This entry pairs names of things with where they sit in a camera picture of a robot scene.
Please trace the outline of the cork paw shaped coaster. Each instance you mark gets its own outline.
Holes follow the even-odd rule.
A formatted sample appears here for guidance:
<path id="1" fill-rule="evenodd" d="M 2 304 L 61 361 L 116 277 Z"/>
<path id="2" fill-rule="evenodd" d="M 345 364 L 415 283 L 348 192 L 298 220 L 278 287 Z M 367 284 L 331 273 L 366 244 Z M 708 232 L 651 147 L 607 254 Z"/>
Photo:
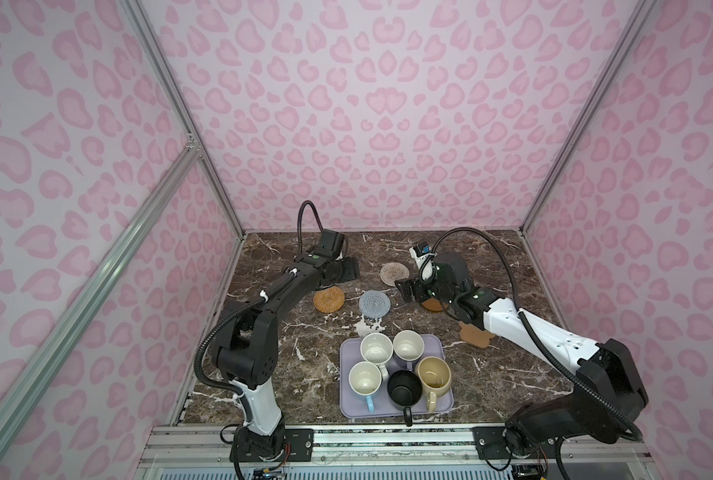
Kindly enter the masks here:
<path id="1" fill-rule="evenodd" d="M 488 330 L 480 330 L 472 324 L 460 322 L 460 340 L 468 343 L 476 348 L 486 349 L 491 345 L 496 335 L 488 332 Z"/>

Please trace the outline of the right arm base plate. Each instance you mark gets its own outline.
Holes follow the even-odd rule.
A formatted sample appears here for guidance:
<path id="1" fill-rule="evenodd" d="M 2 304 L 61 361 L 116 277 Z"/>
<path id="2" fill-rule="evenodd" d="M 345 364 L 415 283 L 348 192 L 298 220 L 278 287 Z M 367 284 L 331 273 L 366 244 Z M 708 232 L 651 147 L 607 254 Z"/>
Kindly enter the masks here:
<path id="1" fill-rule="evenodd" d="M 472 428 L 474 444 L 480 460 L 490 462 L 517 460 L 554 460 L 555 446 L 553 440 L 528 446 L 517 434 L 507 432 L 506 426 L 479 425 Z"/>

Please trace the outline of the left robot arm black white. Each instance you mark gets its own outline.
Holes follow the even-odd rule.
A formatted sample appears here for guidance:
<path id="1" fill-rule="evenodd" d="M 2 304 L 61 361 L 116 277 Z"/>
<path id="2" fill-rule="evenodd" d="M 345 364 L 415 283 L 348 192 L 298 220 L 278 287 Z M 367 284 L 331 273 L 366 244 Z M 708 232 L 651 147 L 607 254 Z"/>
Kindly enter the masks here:
<path id="1" fill-rule="evenodd" d="M 304 253 L 255 300 L 220 314 L 194 356 L 200 383 L 240 399 L 244 427 L 260 437 L 282 430 L 272 374 L 278 365 L 278 326 L 308 294 L 360 278 L 357 258 Z"/>

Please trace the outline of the brown wooden round coaster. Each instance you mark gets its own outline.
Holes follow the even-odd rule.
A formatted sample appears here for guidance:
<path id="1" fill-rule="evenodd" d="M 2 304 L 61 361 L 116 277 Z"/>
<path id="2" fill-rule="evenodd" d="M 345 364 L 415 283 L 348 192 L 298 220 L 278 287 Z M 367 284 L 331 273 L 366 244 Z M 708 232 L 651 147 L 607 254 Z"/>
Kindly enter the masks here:
<path id="1" fill-rule="evenodd" d="M 442 304 L 442 302 L 440 302 L 440 300 L 436 298 L 427 299 L 426 301 L 422 302 L 421 305 L 422 308 L 433 313 L 441 313 L 446 310 L 444 304 Z"/>

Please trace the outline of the white woven round coaster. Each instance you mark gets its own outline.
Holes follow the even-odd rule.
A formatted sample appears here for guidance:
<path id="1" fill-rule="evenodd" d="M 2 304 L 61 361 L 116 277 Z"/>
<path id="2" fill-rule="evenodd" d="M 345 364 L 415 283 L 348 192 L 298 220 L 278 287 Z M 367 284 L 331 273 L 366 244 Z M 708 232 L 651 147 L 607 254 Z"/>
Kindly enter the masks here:
<path id="1" fill-rule="evenodd" d="M 386 286 L 395 287 L 399 280 L 410 277 L 410 269 L 400 262 L 385 263 L 380 270 L 380 278 Z"/>

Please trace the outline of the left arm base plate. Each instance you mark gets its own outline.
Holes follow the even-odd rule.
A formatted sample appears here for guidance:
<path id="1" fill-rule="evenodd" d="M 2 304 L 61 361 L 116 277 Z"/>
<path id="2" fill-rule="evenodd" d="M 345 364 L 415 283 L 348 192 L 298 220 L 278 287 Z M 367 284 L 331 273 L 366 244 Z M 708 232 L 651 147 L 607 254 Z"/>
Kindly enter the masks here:
<path id="1" fill-rule="evenodd" d="M 309 462 L 314 447 L 314 430 L 278 428 L 262 436 L 246 427 L 236 430 L 232 438 L 230 460 L 240 463 L 278 464 Z"/>

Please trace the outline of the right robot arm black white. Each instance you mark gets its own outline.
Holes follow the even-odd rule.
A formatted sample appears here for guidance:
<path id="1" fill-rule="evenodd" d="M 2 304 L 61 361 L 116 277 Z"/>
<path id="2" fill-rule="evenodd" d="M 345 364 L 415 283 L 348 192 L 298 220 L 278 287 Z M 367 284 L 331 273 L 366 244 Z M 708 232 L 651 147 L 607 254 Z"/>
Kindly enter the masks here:
<path id="1" fill-rule="evenodd" d="M 434 253 L 426 244 L 410 250 L 419 273 L 396 283 L 404 300 L 436 299 L 454 318 L 476 330 L 505 338 L 565 376 L 571 393 L 526 404 L 505 424 L 506 448 L 524 458 L 549 440 L 591 436 L 604 443 L 639 441 L 635 422 L 649 403 L 629 348 L 574 334 L 518 306 L 515 300 L 475 284 L 456 253 Z"/>

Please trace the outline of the grey blue round coaster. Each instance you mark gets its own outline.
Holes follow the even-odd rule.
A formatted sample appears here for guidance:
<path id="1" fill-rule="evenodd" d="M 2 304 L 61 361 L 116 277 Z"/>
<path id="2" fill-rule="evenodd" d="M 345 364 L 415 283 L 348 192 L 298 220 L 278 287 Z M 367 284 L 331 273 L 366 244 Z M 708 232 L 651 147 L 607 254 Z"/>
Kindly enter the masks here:
<path id="1" fill-rule="evenodd" d="M 366 318 L 383 318 L 391 311 L 391 307 L 389 296 L 382 291 L 366 291 L 359 300 L 360 312 Z"/>

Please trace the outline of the orange woven rattan coaster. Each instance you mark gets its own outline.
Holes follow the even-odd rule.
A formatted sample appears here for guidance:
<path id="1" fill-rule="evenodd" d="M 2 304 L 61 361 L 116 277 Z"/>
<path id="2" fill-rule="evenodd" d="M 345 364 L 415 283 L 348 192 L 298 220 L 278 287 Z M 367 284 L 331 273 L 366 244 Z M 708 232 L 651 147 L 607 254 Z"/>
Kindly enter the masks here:
<path id="1" fill-rule="evenodd" d="M 324 314 L 337 312 L 344 306 L 344 302 L 346 302 L 346 295 L 342 289 L 336 286 L 317 291 L 314 294 L 314 308 Z"/>

